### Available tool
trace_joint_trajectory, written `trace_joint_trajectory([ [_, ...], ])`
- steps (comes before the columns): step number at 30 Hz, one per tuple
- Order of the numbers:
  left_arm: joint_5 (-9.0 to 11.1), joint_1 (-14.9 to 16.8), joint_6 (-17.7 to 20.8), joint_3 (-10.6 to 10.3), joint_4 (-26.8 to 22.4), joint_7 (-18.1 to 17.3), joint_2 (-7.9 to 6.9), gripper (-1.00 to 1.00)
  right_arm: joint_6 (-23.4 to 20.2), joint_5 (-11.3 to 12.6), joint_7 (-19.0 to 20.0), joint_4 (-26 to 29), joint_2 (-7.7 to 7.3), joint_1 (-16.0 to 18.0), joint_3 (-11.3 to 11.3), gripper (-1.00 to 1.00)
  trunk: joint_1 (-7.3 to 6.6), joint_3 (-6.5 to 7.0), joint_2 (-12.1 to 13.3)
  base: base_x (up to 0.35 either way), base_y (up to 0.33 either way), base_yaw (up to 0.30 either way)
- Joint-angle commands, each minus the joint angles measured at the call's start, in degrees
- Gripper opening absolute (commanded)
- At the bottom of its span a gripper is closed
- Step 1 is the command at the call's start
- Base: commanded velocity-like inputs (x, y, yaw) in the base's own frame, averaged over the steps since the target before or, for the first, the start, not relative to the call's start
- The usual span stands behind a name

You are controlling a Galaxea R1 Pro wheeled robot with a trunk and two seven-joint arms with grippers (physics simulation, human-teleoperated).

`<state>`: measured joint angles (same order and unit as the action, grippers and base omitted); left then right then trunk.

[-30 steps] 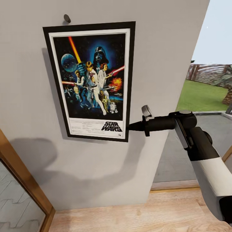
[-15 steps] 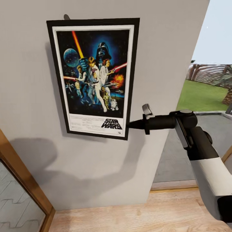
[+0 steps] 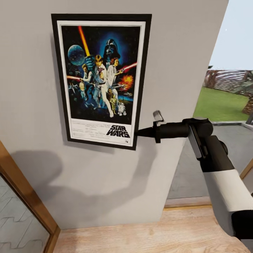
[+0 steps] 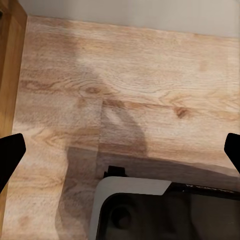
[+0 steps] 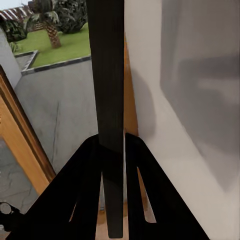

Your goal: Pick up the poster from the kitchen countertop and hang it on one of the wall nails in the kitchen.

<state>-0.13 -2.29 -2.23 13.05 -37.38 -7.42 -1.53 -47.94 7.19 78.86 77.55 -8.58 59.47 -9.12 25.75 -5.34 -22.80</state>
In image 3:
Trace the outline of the poster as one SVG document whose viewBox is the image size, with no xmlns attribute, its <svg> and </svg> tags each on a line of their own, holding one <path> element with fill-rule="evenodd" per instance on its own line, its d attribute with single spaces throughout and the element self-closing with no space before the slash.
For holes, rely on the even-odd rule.
<svg viewBox="0 0 253 253">
<path fill-rule="evenodd" d="M 51 19 L 67 140 L 136 150 L 152 14 Z"/>
</svg>

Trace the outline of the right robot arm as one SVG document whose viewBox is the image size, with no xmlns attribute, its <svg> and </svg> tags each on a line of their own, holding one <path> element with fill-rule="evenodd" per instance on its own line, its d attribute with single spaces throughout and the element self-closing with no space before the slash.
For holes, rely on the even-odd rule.
<svg viewBox="0 0 253 253">
<path fill-rule="evenodd" d="M 153 127 L 140 129 L 136 136 L 161 139 L 188 137 L 203 171 L 215 218 L 228 236 L 235 236 L 253 253 L 253 197 L 228 158 L 228 148 L 213 133 L 206 117 L 167 123 L 161 111 L 153 113 Z"/>
</svg>

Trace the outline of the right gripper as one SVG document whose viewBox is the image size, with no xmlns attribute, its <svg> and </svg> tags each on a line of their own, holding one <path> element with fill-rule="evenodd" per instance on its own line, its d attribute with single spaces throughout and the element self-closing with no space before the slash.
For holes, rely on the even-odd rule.
<svg viewBox="0 0 253 253">
<path fill-rule="evenodd" d="M 176 138 L 177 127 L 176 123 L 166 123 L 160 126 L 156 125 L 156 121 L 153 123 L 153 127 L 140 129 L 135 132 L 136 136 L 145 136 L 155 138 L 156 143 L 161 143 L 161 139 Z"/>
</svg>

